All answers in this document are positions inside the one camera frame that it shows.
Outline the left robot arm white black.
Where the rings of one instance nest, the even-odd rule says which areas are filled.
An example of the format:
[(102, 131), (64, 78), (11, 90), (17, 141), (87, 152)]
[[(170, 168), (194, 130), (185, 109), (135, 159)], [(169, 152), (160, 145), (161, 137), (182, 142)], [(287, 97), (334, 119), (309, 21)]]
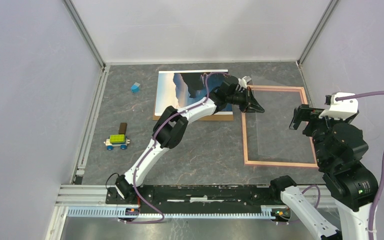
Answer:
[(247, 85), (246, 77), (211, 72), (201, 79), (206, 89), (205, 97), (182, 108), (168, 106), (154, 125), (151, 140), (142, 155), (128, 171), (117, 177), (117, 196), (125, 204), (136, 200), (138, 187), (145, 176), (163, 154), (181, 142), (189, 124), (220, 112), (228, 104), (237, 105), (242, 113), (265, 112)]

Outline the pink wooden picture frame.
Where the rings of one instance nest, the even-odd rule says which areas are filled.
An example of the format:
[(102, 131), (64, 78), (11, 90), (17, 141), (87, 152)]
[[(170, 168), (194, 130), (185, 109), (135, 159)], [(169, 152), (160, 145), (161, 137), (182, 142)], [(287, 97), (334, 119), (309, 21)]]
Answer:
[[(248, 88), (257, 92), (296, 92), (300, 95), (301, 104), (308, 104), (308, 98), (304, 87), (298, 86), (270, 86), (270, 85), (248, 85)], [(242, 130), (242, 145), (243, 145), (243, 163), (245, 166), (269, 166), (269, 167), (294, 167), (294, 168), (317, 168), (317, 159), (312, 138), (309, 137), (309, 143), (312, 150), (314, 163), (303, 162), (278, 162), (278, 161), (259, 161), (250, 160), (248, 154), (247, 140), (247, 121), (246, 114), (241, 113), (241, 130)]]

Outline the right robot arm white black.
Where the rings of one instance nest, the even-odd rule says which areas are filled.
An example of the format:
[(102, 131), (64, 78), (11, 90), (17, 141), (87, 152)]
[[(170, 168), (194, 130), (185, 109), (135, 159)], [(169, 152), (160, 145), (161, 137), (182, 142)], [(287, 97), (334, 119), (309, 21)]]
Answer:
[(307, 104), (294, 109), (289, 128), (296, 130), (306, 122), (302, 133), (312, 139), (318, 170), (338, 208), (341, 227), (327, 221), (288, 175), (270, 182), (268, 196), (273, 203), (288, 206), (315, 240), (369, 237), (369, 213), (379, 185), (361, 162), (369, 146), (362, 130), (352, 125), (358, 113), (312, 108)]

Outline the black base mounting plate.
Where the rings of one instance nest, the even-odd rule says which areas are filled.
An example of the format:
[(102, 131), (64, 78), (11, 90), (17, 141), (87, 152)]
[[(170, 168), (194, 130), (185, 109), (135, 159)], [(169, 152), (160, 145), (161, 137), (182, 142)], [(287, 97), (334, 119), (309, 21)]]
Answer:
[(131, 200), (123, 199), (114, 187), (107, 191), (106, 204), (138, 205), (140, 213), (214, 214), (257, 213), (262, 206), (283, 207), (268, 185), (143, 185)]

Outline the toy brick car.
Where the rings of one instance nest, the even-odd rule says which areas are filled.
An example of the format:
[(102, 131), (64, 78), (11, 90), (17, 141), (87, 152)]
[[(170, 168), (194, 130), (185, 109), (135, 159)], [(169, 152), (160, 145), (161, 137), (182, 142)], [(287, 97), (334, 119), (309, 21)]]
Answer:
[(103, 143), (108, 151), (112, 151), (115, 148), (126, 150), (130, 142), (125, 134), (114, 134), (110, 135)]

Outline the brown brick block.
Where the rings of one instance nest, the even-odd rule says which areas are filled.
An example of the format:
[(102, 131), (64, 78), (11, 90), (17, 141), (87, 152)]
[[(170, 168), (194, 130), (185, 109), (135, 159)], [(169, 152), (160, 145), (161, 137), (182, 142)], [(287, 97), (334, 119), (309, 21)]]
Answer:
[(121, 122), (118, 129), (119, 135), (125, 135), (127, 132), (127, 126), (128, 124), (126, 122)]

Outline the blue cube block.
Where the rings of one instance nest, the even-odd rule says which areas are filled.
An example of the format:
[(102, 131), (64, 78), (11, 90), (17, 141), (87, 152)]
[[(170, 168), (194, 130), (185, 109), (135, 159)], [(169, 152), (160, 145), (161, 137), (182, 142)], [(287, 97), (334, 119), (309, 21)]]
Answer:
[(132, 93), (137, 93), (137, 92), (139, 92), (139, 91), (140, 91), (140, 86), (141, 86), (140, 83), (135, 82), (135, 83), (131, 86), (131, 88), (130, 88), (131, 92), (132, 92)]

